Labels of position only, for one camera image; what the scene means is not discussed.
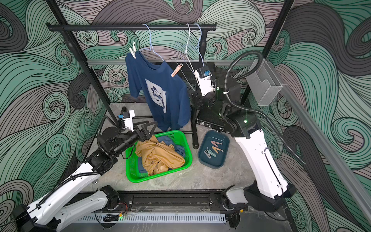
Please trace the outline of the dark navy t-shirt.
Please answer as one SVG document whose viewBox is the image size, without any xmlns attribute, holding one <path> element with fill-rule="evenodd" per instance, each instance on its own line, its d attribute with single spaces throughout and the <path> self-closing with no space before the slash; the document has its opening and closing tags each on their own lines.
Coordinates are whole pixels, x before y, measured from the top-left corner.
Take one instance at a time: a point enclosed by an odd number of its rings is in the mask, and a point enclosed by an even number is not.
<svg viewBox="0 0 371 232">
<path fill-rule="evenodd" d="M 138 98 L 142 91 L 154 121 L 162 131 L 179 130 L 191 118 L 188 89 L 173 69 L 163 61 L 150 63 L 141 52 L 125 57 L 130 94 Z"/>
</svg>

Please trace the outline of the green clothespin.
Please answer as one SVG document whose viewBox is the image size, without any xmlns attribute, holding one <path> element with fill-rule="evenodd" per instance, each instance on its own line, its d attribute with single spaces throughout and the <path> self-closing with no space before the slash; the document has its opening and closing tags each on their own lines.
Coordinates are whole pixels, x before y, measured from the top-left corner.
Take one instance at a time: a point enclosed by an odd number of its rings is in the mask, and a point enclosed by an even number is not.
<svg viewBox="0 0 371 232">
<path fill-rule="evenodd" d="M 211 153 L 208 148 L 204 150 L 204 154 L 207 156 L 207 158 L 211 159 Z"/>
</svg>

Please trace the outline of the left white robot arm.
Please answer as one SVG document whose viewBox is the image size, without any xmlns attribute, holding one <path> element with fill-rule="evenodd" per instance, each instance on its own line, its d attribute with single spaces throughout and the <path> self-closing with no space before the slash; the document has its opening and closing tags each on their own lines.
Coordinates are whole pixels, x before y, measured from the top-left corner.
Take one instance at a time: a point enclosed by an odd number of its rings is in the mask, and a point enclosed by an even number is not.
<svg viewBox="0 0 371 232">
<path fill-rule="evenodd" d="M 102 131 L 105 116 L 96 133 L 98 149 L 86 158 L 80 167 L 50 192 L 31 204 L 16 207 L 12 211 L 11 222 L 18 232 L 59 232 L 80 217 L 97 210 L 116 210 L 120 197 L 111 186 L 73 204 L 68 204 L 83 188 L 107 173 L 117 162 L 117 158 L 136 142 L 150 139 L 157 127 L 156 122 L 138 122 L 128 131 L 131 117 L 119 115 L 119 123 Z"/>
</svg>

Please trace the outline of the white wire hanger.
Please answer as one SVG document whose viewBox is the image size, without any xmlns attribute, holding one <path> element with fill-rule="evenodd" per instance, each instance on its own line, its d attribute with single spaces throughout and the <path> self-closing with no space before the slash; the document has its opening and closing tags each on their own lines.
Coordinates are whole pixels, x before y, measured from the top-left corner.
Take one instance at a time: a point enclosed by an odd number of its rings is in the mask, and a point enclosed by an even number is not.
<svg viewBox="0 0 371 232">
<path fill-rule="evenodd" d="M 188 26 L 188 38 L 187 38 L 187 41 L 189 41 L 189 42 L 188 42 L 188 49 L 185 50 L 185 48 L 184 48 L 185 46 L 183 46 L 183 47 L 180 49 L 180 51 L 175 50 L 175 51 L 173 52 L 173 57 L 174 57 L 174 60 L 175 60 L 175 62 L 176 62 L 177 65 L 180 64 L 180 63 L 183 63 L 183 62 L 191 64 L 191 60 L 190 60 L 190 58 L 189 58 L 189 56 L 188 56 L 188 51 L 189 51 L 189 49 L 197 51 L 197 49 L 194 48 L 194 47 L 197 47 L 197 46 L 193 45 L 193 44 L 191 43 L 191 41 L 190 41 L 190 38 L 191 38 L 190 25 L 187 24 L 187 26 Z M 177 53 L 178 56 L 180 56 L 180 58 L 182 58 L 184 61 L 178 60 L 177 56 L 175 55 L 176 53 Z"/>
</svg>

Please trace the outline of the orange wooden clothespin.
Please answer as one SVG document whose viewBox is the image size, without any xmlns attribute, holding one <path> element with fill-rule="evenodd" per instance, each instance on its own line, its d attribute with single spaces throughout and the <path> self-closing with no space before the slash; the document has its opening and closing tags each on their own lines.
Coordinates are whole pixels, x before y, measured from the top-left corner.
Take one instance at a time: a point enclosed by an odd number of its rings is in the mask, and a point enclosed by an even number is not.
<svg viewBox="0 0 371 232">
<path fill-rule="evenodd" d="M 211 141 L 211 144 L 212 144 L 212 149 L 218 153 L 218 145 L 219 145 L 219 142 L 216 142 L 216 141 Z"/>
</svg>

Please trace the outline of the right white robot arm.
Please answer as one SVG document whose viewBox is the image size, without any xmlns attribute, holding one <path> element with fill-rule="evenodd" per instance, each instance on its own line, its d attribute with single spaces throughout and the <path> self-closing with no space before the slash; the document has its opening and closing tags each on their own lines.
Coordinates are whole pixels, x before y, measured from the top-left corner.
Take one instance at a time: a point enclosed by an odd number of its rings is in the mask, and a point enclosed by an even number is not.
<svg viewBox="0 0 371 232">
<path fill-rule="evenodd" d="M 240 99 L 238 91 L 241 86 L 235 78 L 230 77 L 234 66 L 243 58 L 255 55 L 257 59 L 244 75 L 247 89 L 252 91 L 258 104 L 267 106 L 282 89 L 277 71 L 261 52 L 252 50 L 238 56 L 229 65 L 224 78 L 213 76 L 208 66 L 192 69 L 197 88 L 191 93 L 191 134 L 193 147 L 198 148 L 197 117 L 203 109 L 208 109 L 213 129 L 231 135 L 243 150 L 253 173 L 255 181 L 248 187 L 231 186 L 224 192 L 223 200 L 228 210 L 236 205 L 248 204 L 263 212 L 275 212 L 286 198 L 296 193 L 296 187 L 288 183 L 276 166 L 271 151 L 266 144 L 260 119 L 265 119 L 273 133 L 283 140 L 275 124 L 261 110 L 246 106 Z"/>
</svg>

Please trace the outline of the light blue wire hanger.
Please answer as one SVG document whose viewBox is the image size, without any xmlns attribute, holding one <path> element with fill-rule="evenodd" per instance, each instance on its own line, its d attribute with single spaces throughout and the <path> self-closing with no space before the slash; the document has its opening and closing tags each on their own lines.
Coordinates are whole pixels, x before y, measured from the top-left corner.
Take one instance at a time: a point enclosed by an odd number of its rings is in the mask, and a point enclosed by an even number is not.
<svg viewBox="0 0 371 232">
<path fill-rule="evenodd" d="M 204 62 L 204 55 L 202 55 L 201 53 L 201 43 L 202 43 L 202 37 L 203 37 L 203 32 L 202 32 L 202 28 L 201 26 L 198 24 L 198 23 L 194 23 L 194 25 L 196 25 L 198 28 L 199 28 L 199 31 L 200 31 L 200 36 L 199 36 L 199 39 L 198 39 L 198 44 L 197 44 L 197 47 L 194 47 L 195 49 L 197 49 L 198 53 L 199 53 L 199 58 L 201 59 L 201 64 L 202 64 L 202 67 L 205 66 L 205 62 Z M 182 44 L 180 43 L 179 41 L 176 41 L 175 42 L 175 48 L 177 51 L 180 51 L 180 49 L 185 46 L 185 50 L 188 49 L 188 42 L 186 44 Z"/>
</svg>

